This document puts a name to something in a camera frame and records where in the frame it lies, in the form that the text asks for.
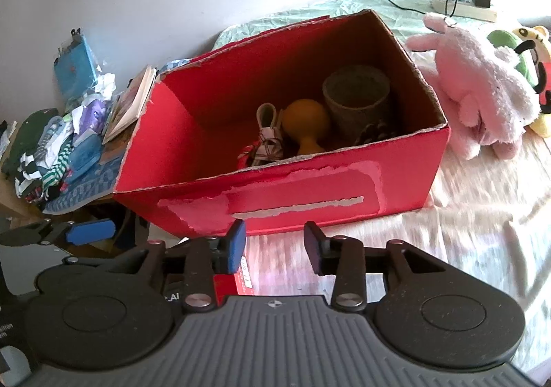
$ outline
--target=ceramic mug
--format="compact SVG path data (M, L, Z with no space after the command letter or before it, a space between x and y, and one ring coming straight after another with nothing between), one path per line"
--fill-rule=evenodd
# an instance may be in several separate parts
M390 81L379 69L351 65L323 82L323 96L341 133L356 141L368 124L390 120Z

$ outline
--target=cardboard box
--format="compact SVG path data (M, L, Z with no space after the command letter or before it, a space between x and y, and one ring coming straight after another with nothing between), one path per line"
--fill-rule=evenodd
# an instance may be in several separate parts
M352 64L390 79L404 135L236 171L256 109L302 98ZM374 11L297 23L198 57L158 82L123 160L115 198L177 236L299 230L420 208L450 135L436 95Z
M214 276L214 289L218 305L224 303L228 295L254 295L251 276L249 275L249 266L245 256L241 257L241 265L233 275Z

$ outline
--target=pink stuffed animal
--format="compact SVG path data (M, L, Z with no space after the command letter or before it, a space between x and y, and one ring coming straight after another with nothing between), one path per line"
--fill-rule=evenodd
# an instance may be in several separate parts
M427 13L423 22L434 32L408 38L406 47L436 50L436 71L421 72L450 124L450 147L467 160L478 155L481 145L492 145L500 158L513 158L524 126L540 110L534 89L514 68L518 55L507 47L494 48L478 31L441 14Z

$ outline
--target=ribbed gray surface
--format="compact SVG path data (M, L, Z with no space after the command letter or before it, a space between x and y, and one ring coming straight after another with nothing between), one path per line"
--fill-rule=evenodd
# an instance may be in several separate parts
M475 374L417 367L384 346L364 318L331 310L321 296L232 297L217 311L188 317L163 349L133 366L104 373L45 366L23 385L534 386L509 365Z

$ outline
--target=blue patterned cloth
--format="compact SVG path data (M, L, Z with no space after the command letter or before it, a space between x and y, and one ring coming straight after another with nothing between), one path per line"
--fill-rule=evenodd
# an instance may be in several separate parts
M182 65L186 65L189 63L191 59L180 59L180 60L173 60L164 65L160 70L159 74L163 74L164 72L173 70L175 68L181 67Z
M96 199L111 194L115 186L118 171L121 168L122 156L108 161L105 165L99 162L87 170L86 174L74 183L57 199L46 203L45 214L65 214L75 211Z

